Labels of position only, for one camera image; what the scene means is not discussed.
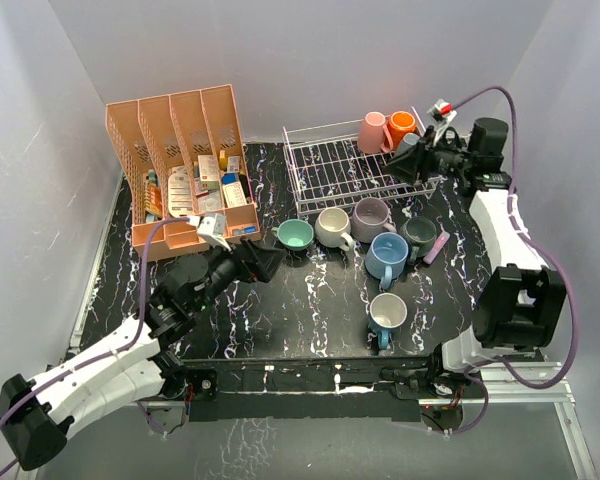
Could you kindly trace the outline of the grey-blue printed mug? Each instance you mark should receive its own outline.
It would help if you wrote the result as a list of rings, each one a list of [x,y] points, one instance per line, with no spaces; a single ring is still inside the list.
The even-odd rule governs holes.
[[[407,133],[396,148],[394,158],[407,155],[419,142],[420,136],[415,132]]]

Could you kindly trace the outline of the pink mug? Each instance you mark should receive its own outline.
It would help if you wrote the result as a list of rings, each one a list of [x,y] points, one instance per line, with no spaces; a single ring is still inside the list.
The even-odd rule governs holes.
[[[388,129],[387,119],[380,112],[369,112],[363,118],[358,137],[358,149],[364,154],[389,153],[394,142]]]

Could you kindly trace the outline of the orange mug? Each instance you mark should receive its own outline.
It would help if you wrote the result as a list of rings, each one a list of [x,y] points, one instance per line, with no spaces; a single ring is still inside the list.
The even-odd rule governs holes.
[[[396,111],[388,118],[387,123],[390,147],[395,151],[408,133],[418,133],[416,117],[407,111]]]

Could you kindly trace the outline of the teal green cup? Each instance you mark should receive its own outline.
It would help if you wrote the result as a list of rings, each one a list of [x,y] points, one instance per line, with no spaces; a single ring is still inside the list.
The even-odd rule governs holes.
[[[277,240],[288,250],[306,250],[314,240],[314,229],[305,220],[288,219],[271,229]]]

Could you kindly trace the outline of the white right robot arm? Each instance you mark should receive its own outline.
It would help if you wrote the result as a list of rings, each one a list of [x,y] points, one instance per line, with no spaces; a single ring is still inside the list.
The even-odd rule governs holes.
[[[440,397],[460,387],[461,373],[547,346],[567,296],[565,280],[533,246],[513,179],[501,169],[505,142],[516,135],[514,122],[492,117],[475,120],[467,140],[452,127],[429,126],[385,166],[409,184],[432,172],[453,174],[471,198],[470,215],[492,267],[470,327],[430,356],[425,381]]]

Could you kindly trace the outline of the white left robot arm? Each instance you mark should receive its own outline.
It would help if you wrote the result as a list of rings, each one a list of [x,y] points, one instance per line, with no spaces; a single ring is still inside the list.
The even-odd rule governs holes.
[[[137,400],[180,396],[187,376],[169,348],[234,282],[268,283],[283,250],[243,239],[177,259],[136,314],[91,347],[30,379],[16,374],[0,391],[0,435],[24,471],[57,456],[84,427]]]

